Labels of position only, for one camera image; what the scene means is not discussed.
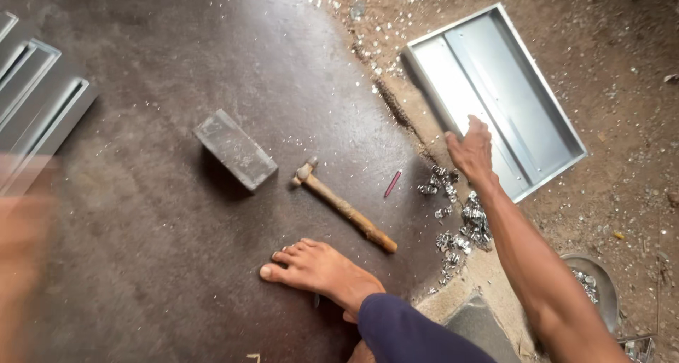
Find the dirt floor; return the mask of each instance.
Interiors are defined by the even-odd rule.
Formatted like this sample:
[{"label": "dirt floor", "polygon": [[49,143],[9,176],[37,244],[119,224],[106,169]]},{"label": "dirt floor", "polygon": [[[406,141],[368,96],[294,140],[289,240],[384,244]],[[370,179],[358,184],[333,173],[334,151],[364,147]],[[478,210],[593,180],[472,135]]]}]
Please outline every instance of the dirt floor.
[{"label": "dirt floor", "polygon": [[343,23],[373,93],[443,164],[441,129],[400,53],[497,2],[590,151],[520,207],[558,253],[606,264],[621,336],[658,333],[659,361],[679,361],[679,85],[663,81],[679,73],[677,0],[309,0]]}]

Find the forearm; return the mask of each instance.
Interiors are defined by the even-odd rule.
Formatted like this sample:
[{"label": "forearm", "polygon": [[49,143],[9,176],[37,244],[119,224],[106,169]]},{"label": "forearm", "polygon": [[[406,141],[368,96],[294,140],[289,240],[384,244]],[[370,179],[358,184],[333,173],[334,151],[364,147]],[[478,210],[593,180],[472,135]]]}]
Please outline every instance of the forearm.
[{"label": "forearm", "polygon": [[[531,326],[557,361],[619,359],[619,348],[570,269],[500,187],[495,174],[475,185],[500,263]],[[606,351],[605,355],[591,351]],[[578,356],[573,346],[582,347]]]}]

